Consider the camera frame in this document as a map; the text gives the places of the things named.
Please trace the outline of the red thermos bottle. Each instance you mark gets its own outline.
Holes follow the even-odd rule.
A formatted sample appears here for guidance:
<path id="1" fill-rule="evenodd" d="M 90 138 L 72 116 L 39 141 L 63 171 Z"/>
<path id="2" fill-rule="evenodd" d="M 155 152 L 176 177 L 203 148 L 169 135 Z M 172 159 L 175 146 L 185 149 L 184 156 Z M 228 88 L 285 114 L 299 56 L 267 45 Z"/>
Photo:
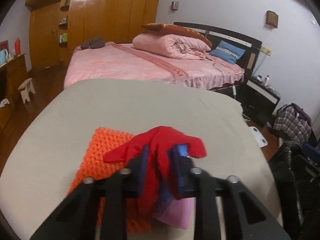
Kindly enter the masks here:
<path id="1" fill-rule="evenodd" d="M 15 47 L 15 55 L 17 55 L 17 56 L 20 55 L 21 54 L 21 41 L 18 37 L 15 40 L 14 47 Z"/>

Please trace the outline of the black lined trash bin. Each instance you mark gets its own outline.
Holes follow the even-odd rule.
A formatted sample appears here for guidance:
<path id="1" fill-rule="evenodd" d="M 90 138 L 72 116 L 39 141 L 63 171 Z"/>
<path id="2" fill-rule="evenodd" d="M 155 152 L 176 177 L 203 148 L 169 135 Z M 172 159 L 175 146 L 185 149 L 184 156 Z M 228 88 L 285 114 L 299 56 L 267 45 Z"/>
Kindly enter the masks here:
<path id="1" fill-rule="evenodd" d="M 319 167 L 319 158 L 308 158 L 302 145 L 292 142 L 284 142 L 268 161 L 280 199 L 283 227 L 291 239 L 319 239 L 319 192 L 298 188 L 292 159 L 299 154 Z"/>

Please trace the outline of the white bathroom scale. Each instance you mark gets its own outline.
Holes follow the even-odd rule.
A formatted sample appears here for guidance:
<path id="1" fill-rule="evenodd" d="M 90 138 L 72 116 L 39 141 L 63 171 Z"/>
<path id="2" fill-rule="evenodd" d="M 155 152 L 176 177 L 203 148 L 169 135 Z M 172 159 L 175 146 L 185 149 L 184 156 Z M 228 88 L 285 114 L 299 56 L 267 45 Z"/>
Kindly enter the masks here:
<path id="1" fill-rule="evenodd" d="M 254 126 L 249 126 L 251 133 L 253 134 L 257 144 L 260 148 L 263 148 L 268 145 L 266 138 L 262 135 L 262 133 Z"/>

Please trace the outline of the white lotion bottle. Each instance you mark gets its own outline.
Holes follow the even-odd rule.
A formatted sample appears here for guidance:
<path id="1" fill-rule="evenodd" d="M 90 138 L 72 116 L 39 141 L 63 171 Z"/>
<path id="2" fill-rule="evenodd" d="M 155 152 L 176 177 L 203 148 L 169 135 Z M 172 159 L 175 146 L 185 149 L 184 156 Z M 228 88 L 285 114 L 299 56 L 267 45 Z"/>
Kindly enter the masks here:
<path id="1" fill-rule="evenodd" d="M 267 86 L 268 81 L 269 81 L 269 75 L 267 75 L 267 76 L 264 78 L 264 80 L 263 80 L 263 85 L 264 85 L 264 86 Z"/>

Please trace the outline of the brown neck pillow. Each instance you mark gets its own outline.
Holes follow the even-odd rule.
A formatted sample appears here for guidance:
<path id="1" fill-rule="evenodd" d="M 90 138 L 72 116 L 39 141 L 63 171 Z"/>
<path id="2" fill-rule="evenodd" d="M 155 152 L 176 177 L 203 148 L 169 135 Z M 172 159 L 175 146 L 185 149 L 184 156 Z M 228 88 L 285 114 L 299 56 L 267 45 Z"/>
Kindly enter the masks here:
<path id="1" fill-rule="evenodd" d="M 99 49 L 105 46 L 105 41 L 100 37 L 95 37 L 91 40 L 87 40 L 80 45 L 82 50 L 84 49 Z"/>

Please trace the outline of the wooden sideboard cabinet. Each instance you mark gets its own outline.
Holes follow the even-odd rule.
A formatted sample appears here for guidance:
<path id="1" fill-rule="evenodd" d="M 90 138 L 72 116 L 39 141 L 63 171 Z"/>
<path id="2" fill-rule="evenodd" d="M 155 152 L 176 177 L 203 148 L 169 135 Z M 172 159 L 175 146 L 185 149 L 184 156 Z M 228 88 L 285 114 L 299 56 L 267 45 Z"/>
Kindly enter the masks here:
<path id="1" fill-rule="evenodd" d="M 9 100 L 1 108 L 1 130 L 3 130 L 14 113 L 16 102 L 20 99 L 18 87 L 28 78 L 27 68 L 25 64 L 25 54 L 21 54 L 12 61 L 1 66 L 1 95 L 4 99 Z"/>

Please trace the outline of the wall power outlet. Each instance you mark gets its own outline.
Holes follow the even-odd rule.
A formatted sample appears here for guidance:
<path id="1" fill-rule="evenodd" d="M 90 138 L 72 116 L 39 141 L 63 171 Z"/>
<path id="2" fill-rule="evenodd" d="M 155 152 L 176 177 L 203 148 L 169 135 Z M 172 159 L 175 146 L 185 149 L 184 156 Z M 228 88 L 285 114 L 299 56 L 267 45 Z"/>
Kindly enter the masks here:
<path id="1" fill-rule="evenodd" d="M 271 55 L 272 55 L 272 50 L 270 50 L 270 49 L 268 49 L 268 48 L 266 48 L 266 47 L 264 47 L 264 46 L 262 46 L 262 47 L 260 48 L 260 51 L 261 51 L 262 53 L 268 55 L 268 56 L 271 56 Z"/>

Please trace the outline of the black bed headboard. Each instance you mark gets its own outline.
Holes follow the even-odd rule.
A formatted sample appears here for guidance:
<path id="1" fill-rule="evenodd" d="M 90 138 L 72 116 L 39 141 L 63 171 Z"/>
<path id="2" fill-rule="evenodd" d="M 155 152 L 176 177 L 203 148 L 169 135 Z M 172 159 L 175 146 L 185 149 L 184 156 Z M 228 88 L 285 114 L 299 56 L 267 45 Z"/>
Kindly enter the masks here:
<path id="1" fill-rule="evenodd" d="M 249 79 L 252 76 L 260 49 L 262 47 L 261 41 L 235 31 L 210 25 L 187 22 L 174 22 L 174 25 L 193 29 L 194 31 L 201 33 L 208 40 L 210 40 L 212 43 L 212 49 L 215 49 L 221 41 L 225 41 L 231 45 L 244 49 L 245 53 L 237 61 L 237 64 L 244 68 L 245 79 Z"/>

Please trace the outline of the blue pillow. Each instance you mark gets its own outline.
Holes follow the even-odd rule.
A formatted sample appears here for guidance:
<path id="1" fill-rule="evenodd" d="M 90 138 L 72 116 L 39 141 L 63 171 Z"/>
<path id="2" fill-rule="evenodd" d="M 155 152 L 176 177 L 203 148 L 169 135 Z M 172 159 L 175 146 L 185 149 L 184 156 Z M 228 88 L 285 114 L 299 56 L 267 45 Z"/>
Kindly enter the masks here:
<path id="1" fill-rule="evenodd" d="M 209 54 L 218 57 L 230 64 L 235 64 L 244 55 L 246 51 L 231 45 L 225 41 L 221 41 L 218 46 Z"/>

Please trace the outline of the brown patterned blanket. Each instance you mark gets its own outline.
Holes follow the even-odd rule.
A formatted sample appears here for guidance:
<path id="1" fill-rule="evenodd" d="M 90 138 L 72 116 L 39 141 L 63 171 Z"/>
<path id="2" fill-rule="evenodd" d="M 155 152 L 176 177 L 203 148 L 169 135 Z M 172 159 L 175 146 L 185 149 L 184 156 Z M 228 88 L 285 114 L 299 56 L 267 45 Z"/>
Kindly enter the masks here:
<path id="1" fill-rule="evenodd" d="M 157 36 L 164 35 L 180 35 L 185 37 L 196 38 L 203 41 L 207 46 L 211 47 L 212 43 L 201 33 L 194 31 L 193 29 L 185 28 L 174 24 L 165 23 L 149 23 L 142 25 L 143 33 L 153 34 Z"/>

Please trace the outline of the plaid cloth covered chair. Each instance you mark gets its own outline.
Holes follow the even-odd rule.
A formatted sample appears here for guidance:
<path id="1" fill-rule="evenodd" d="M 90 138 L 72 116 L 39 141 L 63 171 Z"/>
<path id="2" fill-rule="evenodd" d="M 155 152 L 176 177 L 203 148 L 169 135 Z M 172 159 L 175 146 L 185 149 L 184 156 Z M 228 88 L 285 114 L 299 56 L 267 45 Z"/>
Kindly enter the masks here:
<path id="1" fill-rule="evenodd" d="M 291 103 L 277 110 L 272 128 L 284 135 L 286 140 L 303 144 L 309 140 L 312 132 L 311 118 L 297 104 Z"/>

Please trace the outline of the bed with pink sheet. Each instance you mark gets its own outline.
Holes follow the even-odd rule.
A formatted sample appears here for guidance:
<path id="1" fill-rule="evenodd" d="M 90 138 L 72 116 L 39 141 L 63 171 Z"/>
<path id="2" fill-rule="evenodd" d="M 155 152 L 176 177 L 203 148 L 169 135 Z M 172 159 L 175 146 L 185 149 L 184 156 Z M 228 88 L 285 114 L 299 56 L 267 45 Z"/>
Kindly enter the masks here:
<path id="1" fill-rule="evenodd" d="M 155 81 L 211 90 L 244 81 L 245 71 L 218 57 L 179 60 L 136 50 L 131 44 L 108 44 L 99 49 L 76 48 L 64 87 L 87 79 Z"/>

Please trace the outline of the black white nightstand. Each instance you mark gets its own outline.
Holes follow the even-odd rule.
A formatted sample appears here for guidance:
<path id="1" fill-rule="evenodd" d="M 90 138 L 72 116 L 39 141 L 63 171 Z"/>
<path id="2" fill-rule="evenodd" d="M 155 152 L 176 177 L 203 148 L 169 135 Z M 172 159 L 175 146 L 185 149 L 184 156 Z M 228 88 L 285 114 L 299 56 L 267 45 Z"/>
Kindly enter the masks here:
<path id="1" fill-rule="evenodd" d="M 242 86 L 238 100 L 244 115 L 263 128 L 273 119 L 272 114 L 280 101 L 280 96 L 277 92 L 269 90 L 256 77 L 251 77 Z"/>

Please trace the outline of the blue plastic bag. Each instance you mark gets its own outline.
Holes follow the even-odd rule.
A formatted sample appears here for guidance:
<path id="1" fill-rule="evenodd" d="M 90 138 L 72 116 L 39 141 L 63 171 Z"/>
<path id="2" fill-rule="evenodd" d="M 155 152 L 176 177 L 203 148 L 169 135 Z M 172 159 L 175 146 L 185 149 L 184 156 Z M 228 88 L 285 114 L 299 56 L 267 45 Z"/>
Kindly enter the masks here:
<path id="1" fill-rule="evenodd" d="M 180 144 L 177 146 L 178 153 L 180 156 L 188 157 L 188 146 L 187 144 Z M 174 197 L 169 192 L 167 183 L 164 179 L 161 181 L 161 188 L 158 194 L 158 200 L 157 200 L 157 209 L 155 213 L 153 214 L 154 218 L 159 218 L 161 215 L 163 215 L 164 211 L 168 208 L 169 204 L 172 202 Z"/>

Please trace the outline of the pink cloth piece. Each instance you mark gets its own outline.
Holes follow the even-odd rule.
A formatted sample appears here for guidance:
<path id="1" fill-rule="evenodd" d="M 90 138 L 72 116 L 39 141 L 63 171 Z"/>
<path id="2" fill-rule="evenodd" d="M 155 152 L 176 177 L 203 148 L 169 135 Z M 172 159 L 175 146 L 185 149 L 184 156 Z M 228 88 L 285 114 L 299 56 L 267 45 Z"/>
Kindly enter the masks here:
<path id="1" fill-rule="evenodd" d="M 168 206 L 159 215 L 155 215 L 154 218 L 168 226 L 187 230 L 194 206 L 194 198 L 173 199 Z"/>

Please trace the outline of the wooden wardrobe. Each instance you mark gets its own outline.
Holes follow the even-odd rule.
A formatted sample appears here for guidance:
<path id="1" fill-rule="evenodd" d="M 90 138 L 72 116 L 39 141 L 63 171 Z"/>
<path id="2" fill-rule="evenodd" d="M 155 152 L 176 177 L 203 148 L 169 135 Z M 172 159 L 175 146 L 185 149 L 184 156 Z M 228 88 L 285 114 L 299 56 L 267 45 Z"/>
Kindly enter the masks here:
<path id="1" fill-rule="evenodd" d="M 159 0 L 25 0 L 30 10 L 31 67 L 67 66 L 77 46 L 95 37 L 130 43 L 155 22 Z"/>

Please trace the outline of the red cloth garment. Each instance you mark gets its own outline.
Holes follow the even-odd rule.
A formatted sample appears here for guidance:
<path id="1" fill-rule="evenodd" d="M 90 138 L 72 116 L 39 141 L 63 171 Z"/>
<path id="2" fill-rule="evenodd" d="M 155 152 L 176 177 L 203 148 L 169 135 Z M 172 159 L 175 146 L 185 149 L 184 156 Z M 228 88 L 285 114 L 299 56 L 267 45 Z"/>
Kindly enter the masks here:
<path id="1" fill-rule="evenodd" d="M 143 190 L 136 200 L 127 201 L 127 211 L 132 218 L 150 219 L 157 209 L 158 194 L 162 179 L 169 192 L 177 199 L 177 177 L 171 168 L 169 151 L 180 144 L 187 144 L 188 155 L 194 158 L 207 156 L 201 139 L 183 134 L 167 126 L 158 126 L 141 133 L 125 144 L 104 154 L 105 163 L 125 163 L 146 153 L 146 168 Z"/>

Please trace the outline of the small white stool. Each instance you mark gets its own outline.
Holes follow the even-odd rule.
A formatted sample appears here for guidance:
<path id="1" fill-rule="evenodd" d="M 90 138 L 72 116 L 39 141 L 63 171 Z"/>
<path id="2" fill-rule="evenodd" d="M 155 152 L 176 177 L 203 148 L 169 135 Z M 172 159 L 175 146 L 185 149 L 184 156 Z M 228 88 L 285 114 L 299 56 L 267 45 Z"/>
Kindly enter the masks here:
<path id="1" fill-rule="evenodd" d="M 29 93 L 36 94 L 36 90 L 33 85 L 33 78 L 28 78 L 23 81 L 23 83 L 18 87 L 20 91 L 21 98 L 23 103 L 30 102 L 30 95 Z"/>

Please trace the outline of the light blue kettle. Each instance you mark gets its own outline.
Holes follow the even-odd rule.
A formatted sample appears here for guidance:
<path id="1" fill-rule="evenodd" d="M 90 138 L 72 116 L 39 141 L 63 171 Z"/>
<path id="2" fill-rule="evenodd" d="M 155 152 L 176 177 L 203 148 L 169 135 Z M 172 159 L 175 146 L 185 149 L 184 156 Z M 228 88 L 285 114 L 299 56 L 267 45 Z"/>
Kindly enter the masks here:
<path id="1" fill-rule="evenodd" d="M 0 51 L 0 66 L 6 64 L 7 62 L 7 57 L 8 57 L 8 51 L 7 49 L 2 49 Z"/>

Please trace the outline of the folded pink quilt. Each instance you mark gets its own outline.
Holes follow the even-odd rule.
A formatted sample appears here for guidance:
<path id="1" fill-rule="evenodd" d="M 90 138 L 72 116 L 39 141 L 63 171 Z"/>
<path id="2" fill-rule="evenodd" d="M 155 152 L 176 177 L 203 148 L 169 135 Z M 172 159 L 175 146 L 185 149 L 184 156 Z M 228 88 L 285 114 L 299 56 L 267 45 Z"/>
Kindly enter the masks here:
<path id="1" fill-rule="evenodd" d="M 139 34 L 132 44 L 135 49 L 179 60 L 204 60 L 210 51 L 210 47 L 197 38 L 174 34 Z"/>

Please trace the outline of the small wall lamp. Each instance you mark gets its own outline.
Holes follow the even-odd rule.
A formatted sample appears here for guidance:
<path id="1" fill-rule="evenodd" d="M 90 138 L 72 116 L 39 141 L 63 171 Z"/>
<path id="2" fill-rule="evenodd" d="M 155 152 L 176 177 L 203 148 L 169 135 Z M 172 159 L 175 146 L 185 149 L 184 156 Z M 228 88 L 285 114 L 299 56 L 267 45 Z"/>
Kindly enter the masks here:
<path id="1" fill-rule="evenodd" d="M 179 6 L 179 2 L 173 1 L 173 2 L 171 3 L 171 10 L 172 10 L 172 11 L 177 11 L 177 10 L 178 10 L 178 6 Z"/>

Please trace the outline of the wooden wall lamp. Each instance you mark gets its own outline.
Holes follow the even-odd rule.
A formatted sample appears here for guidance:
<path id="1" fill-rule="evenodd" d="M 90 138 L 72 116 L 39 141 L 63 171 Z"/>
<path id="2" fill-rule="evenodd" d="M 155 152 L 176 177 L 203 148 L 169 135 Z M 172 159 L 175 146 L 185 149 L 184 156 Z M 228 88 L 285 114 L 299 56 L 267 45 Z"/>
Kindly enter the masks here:
<path id="1" fill-rule="evenodd" d="M 270 10 L 266 12 L 266 21 L 265 21 L 266 25 L 270 26 L 271 28 L 277 29 L 278 20 L 279 20 L 279 16 L 275 12 Z"/>

